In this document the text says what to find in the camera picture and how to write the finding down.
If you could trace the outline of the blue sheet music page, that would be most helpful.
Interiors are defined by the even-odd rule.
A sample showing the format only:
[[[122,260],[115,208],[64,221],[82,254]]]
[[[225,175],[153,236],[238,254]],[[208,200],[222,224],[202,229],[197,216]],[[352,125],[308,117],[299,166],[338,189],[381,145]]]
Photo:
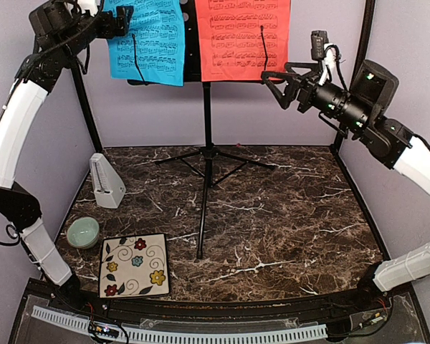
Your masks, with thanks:
[[[126,36],[107,41],[113,79],[183,86],[185,28],[179,1],[105,1],[104,11],[117,14],[132,6]]]

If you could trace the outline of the red sheet music page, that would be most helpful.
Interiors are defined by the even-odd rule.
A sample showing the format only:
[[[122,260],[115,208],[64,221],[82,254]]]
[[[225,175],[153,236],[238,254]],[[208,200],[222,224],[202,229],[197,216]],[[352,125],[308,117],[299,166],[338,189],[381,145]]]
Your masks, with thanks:
[[[288,0],[196,1],[204,82],[260,81],[288,61]]]

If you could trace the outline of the black perforated music stand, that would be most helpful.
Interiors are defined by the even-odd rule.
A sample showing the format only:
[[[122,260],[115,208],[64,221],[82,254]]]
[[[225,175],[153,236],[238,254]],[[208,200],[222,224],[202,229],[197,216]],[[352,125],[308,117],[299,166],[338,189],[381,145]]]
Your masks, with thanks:
[[[201,80],[201,52],[199,44],[199,27],[196,18],[196,2],[181,1],[180,7],[182,10],[184,25],[186,30],[185,40],[185,62],[183,67],[184,82],[199,82],[203,90],[203,106],[204,106],[204,144],[198,147],[191,153],[186,153],[179,156],[173,156],[163,160],[159,160],[156,164],[162,165],[174,161],[180,161],[188,166],[197,176],[204,180],[201,202],[201,215],[199,223],[199,233],[196,247],[196,258],[201,260],[204,254],[204,229],[207,215],[207,200],[209,189],[219,185],[228,177],[240,171],[247,165],[259,166],[273,171],[275,167],[270,163],[262,163],[253,161],[241,156],[235,156],[217,147],[212,140],[212,123],[211,123],[211,83]],[[214,180],[213,162],[217,157],[228,158],[233,161],[240,162],[240,165],[223,175],[218,180]]]

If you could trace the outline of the white metronome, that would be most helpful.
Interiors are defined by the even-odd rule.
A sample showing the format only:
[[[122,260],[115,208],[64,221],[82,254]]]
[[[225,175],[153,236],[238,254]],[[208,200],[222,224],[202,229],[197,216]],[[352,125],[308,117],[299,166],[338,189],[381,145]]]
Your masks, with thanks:
[[[125,196],[126,187],[103,154],[94,153],[91,156],[90,173],[97,205],[106,209],[117,209]]]

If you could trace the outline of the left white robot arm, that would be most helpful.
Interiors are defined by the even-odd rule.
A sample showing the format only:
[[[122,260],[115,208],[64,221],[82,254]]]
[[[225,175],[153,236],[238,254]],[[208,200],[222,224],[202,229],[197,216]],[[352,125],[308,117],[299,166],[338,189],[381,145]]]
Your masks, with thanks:
[[[82,312],[87,298],[80,282],[58,252],[44,227],[39,201],[16,181],[29,129],[62,71],[79,66],[80,52],[95,39],[124,37],[134,9],[119,5],[110,11],[102,1],[46,1],[29,14],[34,49],[22,62],[0,114],[0,214],[9,222],[9,246],[21,245],[58,289],[59,301]]]

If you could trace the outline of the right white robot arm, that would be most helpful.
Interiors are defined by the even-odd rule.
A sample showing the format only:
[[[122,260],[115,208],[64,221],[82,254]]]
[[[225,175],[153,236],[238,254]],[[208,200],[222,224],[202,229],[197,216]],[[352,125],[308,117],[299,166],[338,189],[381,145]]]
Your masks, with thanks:
[[[383,166],[408,180],[416,193],[398,198],[418,214],[430,205],[430,144],[386,111],[399,86],[398,78],[376,62],[365,60],[348,89],[336,85],[316,64],[288,62],[283,72],[263,71],[263,83],[282,109],[297,102],[300,113],[315,109],[319,118],[360,142]],[[430,240],[399,257],[370,265],[352,294],[351,304],[368,310],[379,296],[430,276]]]

